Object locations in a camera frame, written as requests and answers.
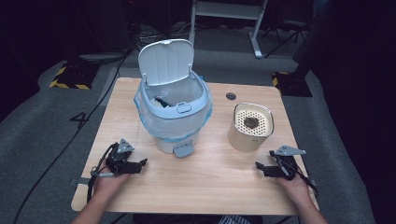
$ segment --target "white lid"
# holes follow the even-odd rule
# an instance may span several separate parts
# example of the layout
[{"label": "white lid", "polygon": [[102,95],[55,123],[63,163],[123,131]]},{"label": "white lid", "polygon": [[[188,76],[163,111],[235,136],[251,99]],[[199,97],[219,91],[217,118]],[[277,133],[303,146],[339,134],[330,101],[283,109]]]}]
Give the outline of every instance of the white lid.
[{"label": "white lid", "polygon": [[140,73],[149,86],[176,82],[192,68],[194,49],[185,39],[169,39],[145,46],[139,53]]}]

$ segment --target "black cable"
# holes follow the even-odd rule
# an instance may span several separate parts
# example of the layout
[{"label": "black cable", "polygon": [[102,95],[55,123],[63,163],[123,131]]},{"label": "black cable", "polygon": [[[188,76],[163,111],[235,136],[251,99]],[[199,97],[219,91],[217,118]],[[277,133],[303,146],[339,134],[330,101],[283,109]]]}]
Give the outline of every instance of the black cable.
[{"label": "black cable", "polygon": [[117,217],[116,219],[114,219],[114,221],[112,221],[110,224],[116,224],[118,221],[120,221],[123,217],[125,217],[126,215],[128,215],[127,213],[124,213],[122,215],[120,215],[119,217]]},{"label": "black cable", "polygon": [[103,167],[102,169],[100,169],[98,171],[98,169],[100,168],[100,165],[102,164],[103,160],[105,159],[108,151],[110,151],[111,148],[114,147],[115,144],[111,145],[110,147],[107,148],[106,152],[103,154],[102,158],[99,160],[99,163],[97,166],[93,166],[92,170],[91,170],[91,178],[90,181],[88,182],[88,192],[87,192],[87,203],[91,200],[92,198],[92,191],[93,191],[93,185],[95,184],[96,178],[98,177],[98,174],[106,168]]},{"label": "black cable", "polygon": [[134,47],[135,47],[136,50],[140,53],[140,48],[136,45],[136,43],[134,43]]},{"label": "black cable", "polygon": [[[125,59],[126,59],[126,57],[123,58],[123,59],[119,62],[119,64],[117,65],[116,74],[114,75],[113,79],[111,80],[111,83],[110,83],[110,85],[109,85],[107,91],[105,92],[105,95],[102,97],[102,99],[99,101],[99,103],[96,104],[96,107],[92,110],[92,112],[90,113],[90,115],[87,117],[87,120],[90,120],[90,117],[91,117],[91,115],[93,114],[93,112],[94,112],[94,111],[97,109],[97,107],[99,107],[99,105],[105,100],[106,96],[107,96],[108,93],[110,92],[110,89],[111,89],[111,87],[113,86],[113,83],[114,83],[114,81],[116,80],[116,77],[117,77],[118,73],[120,72],[120,67],[122,66],[123,62],[125,62]],[[85,125],[86,122],[87,122],[87,121],[83,122],[83,125],[80,127],[80,129]],[[100,165],[102,164],[103,160],[105,159],[105,157],[106,157],[108,151],[109,151],[113,146],[114,146],[114,144],[111,145],[111,146],[106,150],[105,154],[104,154],[104,155],[102,156],[102,158],[99,160],[99,163],[98,163],[98,165],[97,165],[96,168],[95,168],[96,170],[99,169],[99,167],[100,167]],[[91,199],[91,197],[92,197],[93,184],[94,184],[95,181],[96,181],[96,175],[92,175],[92,176],[91,176],[91,179],[90,179],[90,182],[88,183],[87,202],[89,202],[90,199]]]},{"label": "black cable", "polygon": [[[116,71],[116,75],[114,76],[110,86],[108,87],[105,95],[102,97],[102,99],[100,100],[100,102],[96,105],[96,107],[92,110],[92,112],[90,113],[90,115],[87,117],[87,120],[89,120],[89,118],[91,117],[91,115],[93,114],[93,112],[99,107],[99,105],[103,102],[103,100],[105,99],[105,97],[107,96],[107,94],[109,93],[111,86],[114,83],[114,80],[117,76],[117,74],[120,71],[120,67],[122,66],[123,62],[125,61],[127,56],[125,56],[118,64],[117,66],[117,71]],[[55,159],[50,163],[50,165],[47,167],[47,169],[44,171],[44,173],[37,179],[37,181],[33,184],[32,188],[29,190],[29,192],[27,193],[27,195],[25,196],[25,198],[23,199],[23,202],[21,203],[18,212],[16,214],[16,216],[14,217],[14,221],[13,224],[16,224],[18,221],[18,218],[21,214],[22,208],[24,207],[24,205],[26,204],[27,200],[29,199],[30,195],[33,193],[33,191],[35,190],[35,188],[38,186],[38,184],[41,182],[41,180],[44,178],[44,176],[47,174],[47,172],[50,170],[50,168],[52,168],[53,164],[55,164],[55,162],[57,160],[59,160],[59,158],[64,154],[64,152],[68,149],[68,147],[72,144],[72,142],[74,141],[74,139],[77,137],[78,133],[81,131],[81,129],[84,127],[85,123],[87,121],[82,122],[81,126],[77,129],[77,131],[73,134],[72,138],[67,142],[67,144],[64,146],[64,148],[61,150],[61,152],[55,157]]]},{"label": "black cable", "polygon": [[284,223],[285,221],[289,220],[290,218],[291,218],[291,217],[284,217],[284,218],[282,218],[282,220],[278,221],[276,224],[282,224],[282,223]]},{"label": "black cable", "polygon": [[297,175],[300,176],[300,178],[305,182],[305,184],[310,187],[313,191],[314,191],[314,195],[315,197],[318,197],[318,189],[317,187],[315,187],[311,181],[303,174],[303,172],[299,172],[298,170],[301,171],[300,167],[297,165],[297,169],[296,170],[293,166],[291,166],[290,164],[288,164],[287,162],[281,161],[282,164],[285,164],[287,166],[289,166],[290,169],[292,169]]}]

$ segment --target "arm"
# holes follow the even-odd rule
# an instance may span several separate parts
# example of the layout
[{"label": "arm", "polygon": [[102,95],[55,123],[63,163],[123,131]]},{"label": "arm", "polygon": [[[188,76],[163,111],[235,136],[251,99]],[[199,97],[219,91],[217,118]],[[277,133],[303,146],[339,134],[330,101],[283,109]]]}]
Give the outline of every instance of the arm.
[{"label": "arm", "polygon": [[327,224],[326,219],[312,202],[308,186],[299,175],[295,176],[291,181],[277,178],[276,182],[286,191],[291,201],[294,202],[304,224]]},{"label": "arm", "polygon": [[111,177],[97,177],[91,200],[85,205],[72,223],[100,223],[103,213],[106,211],[111,199],[130,176],[131,175],[123,174]]}]

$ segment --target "metal stand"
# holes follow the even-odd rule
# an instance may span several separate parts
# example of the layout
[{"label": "metal stand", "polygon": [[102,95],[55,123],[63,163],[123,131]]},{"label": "metal stand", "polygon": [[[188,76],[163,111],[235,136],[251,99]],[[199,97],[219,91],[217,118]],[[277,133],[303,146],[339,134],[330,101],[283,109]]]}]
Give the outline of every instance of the metal stand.
[{"label": "metal stand", "polygon": [[254,26],[254,32],[249,32],[249,38],[256,58],[261,58],[262,52],[260,51],[256,37],[262,23],[262,16],[264,15],[267,2],[268,0],[263,0],[261,6],[243,6],[234,4],[200,2],[197,0],[193,0],[191,9],[191,31],[189,41],[194,44],[196,15],[254,20],[256,21],[256,25]]}]

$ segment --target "round container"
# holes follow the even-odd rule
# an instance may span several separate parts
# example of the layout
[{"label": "round container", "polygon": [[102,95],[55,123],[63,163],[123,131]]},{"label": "round container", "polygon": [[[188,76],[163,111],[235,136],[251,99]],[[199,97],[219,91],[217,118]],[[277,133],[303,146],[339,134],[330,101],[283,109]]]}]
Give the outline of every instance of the round container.
[{"label": "round container", "polygon": [[241,103],[234,109],[228,140],[234,148],[251,152],[259,149],[273,132],[274,120],[267,107]]}]

